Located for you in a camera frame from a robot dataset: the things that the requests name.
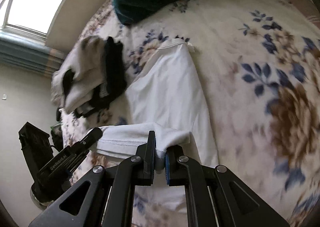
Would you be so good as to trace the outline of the left teal striped curtain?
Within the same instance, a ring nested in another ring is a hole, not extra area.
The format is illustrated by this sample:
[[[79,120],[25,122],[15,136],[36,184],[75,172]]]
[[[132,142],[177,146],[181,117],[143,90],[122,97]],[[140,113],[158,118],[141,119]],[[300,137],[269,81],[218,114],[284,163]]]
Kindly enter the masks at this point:
[[[66,55],[39,42],[1,31],[1,63],[51,77]]]

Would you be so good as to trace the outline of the stack of folded clothes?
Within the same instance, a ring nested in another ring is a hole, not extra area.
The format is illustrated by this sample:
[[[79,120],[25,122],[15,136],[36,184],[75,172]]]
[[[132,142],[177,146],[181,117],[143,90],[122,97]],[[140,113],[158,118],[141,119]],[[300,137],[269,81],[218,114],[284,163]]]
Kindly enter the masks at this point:
[[[53,73],[51,101],[78,118],[108,109],[126,90],[123,43],[89,36],[76,44]]]

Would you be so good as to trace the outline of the white t-shirt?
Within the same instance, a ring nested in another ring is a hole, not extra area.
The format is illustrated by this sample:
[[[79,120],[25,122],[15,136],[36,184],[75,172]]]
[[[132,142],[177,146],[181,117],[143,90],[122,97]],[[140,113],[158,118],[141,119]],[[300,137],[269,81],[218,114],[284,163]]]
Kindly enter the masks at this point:
[[[167,148],[180,145],[185,155],[215,166],[218,155],[209,110],[189,47],[181,39],[161,44],[124,93],[127,125],[103,126],[92,150],[125,159],[156,136],[155,169],[164,168]]]

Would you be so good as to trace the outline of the floral fleece bed blanket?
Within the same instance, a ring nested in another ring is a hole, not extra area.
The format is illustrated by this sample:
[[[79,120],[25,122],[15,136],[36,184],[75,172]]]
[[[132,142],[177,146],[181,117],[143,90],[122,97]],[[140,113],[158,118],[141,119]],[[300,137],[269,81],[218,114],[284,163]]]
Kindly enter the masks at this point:
[[[180,0],[124,26],[107,0],[80,38],[91,35],[123,43],[127,88],[164,42],[181,39],[192,47],[217,165],[291,226],[307,224],[319,201],[319,28],[296,7],[279,0]],[[88,118],[63,113],[64,146],[90,128],[127,125],[124,93]],[[95,165],[122,160],[91,151],[71,182]]]

